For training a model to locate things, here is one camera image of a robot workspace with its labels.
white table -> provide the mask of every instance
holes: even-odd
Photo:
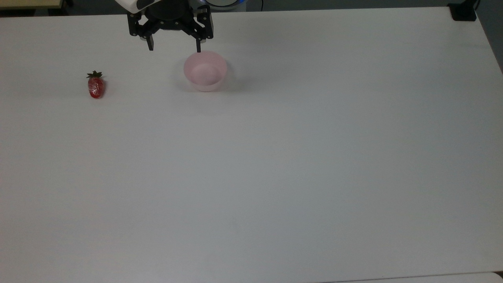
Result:
[[[495,273],[456,274],[426,277],[366,280],[364,283],[502,283]]]
[[[226,13],[230,79],[126,16],[0,19],[0,282],[503,269],[503,76],[448,8]],[[94,100],[86,73],[103,72]]]

